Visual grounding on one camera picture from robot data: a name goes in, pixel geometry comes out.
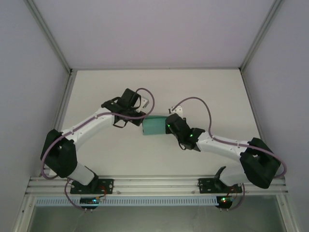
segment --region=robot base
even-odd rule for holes
[[[97,179],[94,187],[90,188],[89,185],[85,186],[77,181],[72,182],[70,194],[96,194],[101,195],[104,194],[112,194],[112,190],[114,187],[113,179]]]
[[[217,185],[218,180],[214,178],[201,178],[198,179],[198,187],[199,187],[199,193],[228,193],[230,191],[230,186],[226,186],[224,184],[221,184],[220,187]],[[231,189],[231,193],[242,193],[241,186],[233,185],[233,188]]]

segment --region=ventilation grille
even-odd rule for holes
[[[72,201],[80,205],[80,198],[72,197]],[[212,196],[199,197],[107,197],[100,201],[99,206],[191,206],[218,205],[217,198]],[[36,206],[71,206],[65,197],[38,197]]]

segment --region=glass panel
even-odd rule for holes
[[[248,196],[235,211],[214,206],[36,207],[29,232],[284,232],[276,197]]]

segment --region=red wire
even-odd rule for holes
[[[106,188],[103,185],[99,186],[99,188],[104,190],[104,201],[105,201],[106,200],[106,194],[107,194]]]
[[[233,189],[234,192],[236,193],[236,197],[234,197],[234,199],[236,199],[236,198],[237,198],[237,191],[236,191],[236,188],[235,188],[234,186],[231,186],[231,187],[230,187],[230,189],[228,190],[228,194],[227,194],[226,197],[228,197],[228,195],[230,195],[232,189]]]

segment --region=cable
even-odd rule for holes
[[[178,145],[179,145],[179,147],[183,150],[183,151],[185,151],[187,148],[185,148],[185,147],[182,147],[182,145],[180,144],[180,142],[178,142]]]
[[[121,115],[121,114],[118,114],[118,113],[113,113],[113,112],[104,112],[104,113],[101,113],[101,114],[98,114],[97,117],[101,117],[101,116],[104,116],[104,115],[114,115],[114,116],[118,116],[118,117],[121,117],[121,118],[125,118],[125,119],[129,119],[129,120],[134,120],[134,119],[142,119],[142,118],[145,118],[147,117],[149,114],[151,114],[151,112],[154,110],[154,107],[155,107],[155,98],[153,96],[153,94],[146,88],[138,88],[136,90],[136,92],[140,91],[140,90],[144,90],[146,92],[148,92],[153,100],[153,105],[150,109],[150,111],[143,115],[143,116],[140,116],[140,117],[130,117],[130,116],[126,116],[126,115]],[[49,154],[50,150],[55,146],[56,143],[58,143],[59,141],[61,141],[63,138],[65,138],[66,136],[78,131],[80,128],[84,127],[85,125],[87,125],[88,123],[92,122],[93,120],[95,120],[97,117],[92,117],[90,119],[88,119],[86,122],[82,123],[81,125],[79,125],[78,127],[74,128],[72,131],[69,131],[68,133],[65,133],[63,135],[61,135],[59,138],[57,138],[55,141],[52,142],[52,144],[50,144],[50,146],[47,148],[47,150],[45,151],[43,157],[42,157],[42,160],[41,160],[41,174],[42,176],[47,179],[47,180],[52,180],[52,179],[55,179],[56,177],[58,177],[58,175],[55,175],[55,176],[47,176],[44,172],[44,166],[45,166],[45,160],[46,160],[46,157],[47,155]]]
[[[116,124],[113,124],[114,127],[117,127],[117,128],[120,128],[120,129],[126,127],[126,125],[127,125],[127,122],[125,122],[125,124],[124,124],[123,126],[118,126],[118,125],[116,125]]]
[[[107,194],[106,188],[104,186],[100,186],[99,188],[104,190],[104,195],[101,195],[98,198],[100,199],[101,197],[104,197],[104,201],[105,201],[106,200],[106,194]]]
[[[247,148],[251,148],[251,149],[254,149],[254,150],[258,150],[258,151],[261,151],[261,152],[264,152],[272,157],[274,157],[275,159],[277,159],[283,166],[283,172],[280,174],[280,175],[277,175],[275,176],[274,178],[280,178],[280,177],[283,177],[286,172],[287,172],[287,167],[286,167],[286,164],[285,162],[277,155],[275,155],[274,153],[270,152],[270,151],[267,151],[265,149],[262,149],[262,148],[259,148],[259,147],[256,147],[256,146],[251,146],[251,145],[247,145],[247,144],[237,144],[237,143],[232,143],[232,142],[227,142],[227,141],[223,141],[223,140],[220,140],[220,139],[217,139],[213,136],[213,134],[211,133],[211,124],[212,124],[212,118],[211,118],[211,111],[208,107],[208,105],[206,104],[206,102],[204,100],[202,100],[201,98],[198,98],[198,97],[189,97],[189,98],[186,98],[186,99],[183,99],[182,101],[180,101],[176,106],[174,106],[174,108],[172,109],[175,110],[181,103],[183,103],[184,101],[187,101],[187,100],[190,100],[190,99],[197,99],[199,101],[201,101],[205,106],[206,106],[206,109],[208,111],[208,115],[209,115],[209,126],[208,126],[208,134],[209,136],[217,141],[217,142],[220,142],[222,144],[228,144],[228,145],[233,145],[233,146],[241,146],[241,147],[247,147]]]
[[[241,185],[242,185],[242,198],[241,198],[241,200],[238,202],[238,204],[235,207],[228,209],[227,211],[238,209],[241,206],[241,204],[243,203],[243,201],[245,200],[245,192],[246,192],[245,185],[244,184],[241,184]]]
[[[66,182],[66,185],[64,186],[64,195],[66,195],[68,201],[69,201],[75,208],[77,208],[77,209],[79,209],[79,210],[82,210],[82,211],[89,211],[88,209],[83,209],[83,208],[80,207],[79,205],[75,204],[75,203],[71,200],[71,198],[69,197],[69,195],[68,195],[68,193],[67,193],[67,187],[68,187],[68,184],[69,184],[69,182],[70,182],[71,180],[72,180],[72,179],[69,179],[69,178],[68,178],[68,180],[67,180],[67,182]]]
[[[236,193],[236,196],[235,197],[233,197],[234,198],[234,200],[237,198],[237,191],[236,191],[236,188],[234,188],[234,186],[231,186],[230,188],[229,188],[229,190],[228,190],[228,194],[226,195],[226,197],[228,197],[228,195],[230,195],[230,194],[232,194],[232,192],[231,192],[231,190],[234,190],[234,192]]]
[[[139,106],[136,106],[136,107],[131,107],[133,110],[137,110],[138,108],[140,108],[140,105]]]

